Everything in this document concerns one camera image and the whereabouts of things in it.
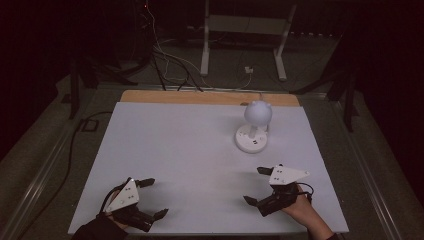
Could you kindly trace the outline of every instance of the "small white object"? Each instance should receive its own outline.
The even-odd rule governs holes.
[[[244,111],[244,118],[250,124],[241,126],[236,134],[236,145],[247,153],[262,151],[268,141],[265,129],[272,118],[271,104],[264,101],[253,101]]]
[[[302,171],[277,165],[274,167],[274,170],[269,177],[269,184],[287,185],[309,175],[310,173],[308,171]]]
[[[134,179],[131,179],[109,204],[106,211],[112,212],[123,207],[130,206],[134,203],[138,203],[139,200],[137,186],[135,185]]]
[[[268,125],[272,118],[271,104],[264,101],[251,102],[244,111],[244,118],[256,127]]]

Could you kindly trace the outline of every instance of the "dark wall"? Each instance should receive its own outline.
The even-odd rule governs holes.
[[[364,5],[329,67],[360,67],[357,88],[424,205],[424,18],[415,2]]]
[[[65,76],[60,1],[3,1],[0,7],[0,159],[55,98]]]

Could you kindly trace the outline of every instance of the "white platform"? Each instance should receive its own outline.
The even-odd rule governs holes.
[[[268,145],[242,152],[234,133],[242,106],[117,103],[69,228],[73,234],[99,211],[106,194],[128,177],[155,178],[139,190],[146,213],[169,208],[148,234],[245,235],[305,231],[283,212],[262,217],[243,199],[269,196],[256,168],[283,164],[311,173],[313,205],[335,232],[348,227],[302,107],[273,107]],[[133,234],[144,232],[129,228]]]

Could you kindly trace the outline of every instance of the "table leg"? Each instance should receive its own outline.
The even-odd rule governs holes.
[[[284,64],[283,64],[283,60],[281,59],[281,54],[283,53],[284,45],[286,44],[287,38],[290,33],[290,27],[293,21],[294,13],[296,12],[296,7],[297,7],[296,4],[293,4],[293,6],[291,7],[289,16],[284,26],[283,34],[281,36],[280,46],[274,49],[275,65],[277,67],[278,79],[280,80],[287,80],[286,70],[284,69]]]
[[[200,66],[200,75],[206,77],[209,71],[209,0],[205,1],[205,30],[203,38],[202,63]]]

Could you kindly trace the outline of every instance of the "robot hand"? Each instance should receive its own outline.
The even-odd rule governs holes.
[[[128,178],[124,184],[113,188],[108,193],[102,204],[99,215],[105,213],[103,210],[106,205],[106,201],[109,199],[109,197],[114,192],[119,191],[118,195],[106,208],[106,212],[112,213],[113,219],[119,223],[135,227],[144,232],[148,232],[152,227],[153,223],[165,217],[166,213],[168,212],[168,209],[163,209],[151,216],[141,212],[137,208],[137,203],[139,201],[137,187],[143,188],[151,186],[154,182],[155,179],[153,178],[141,181]]]

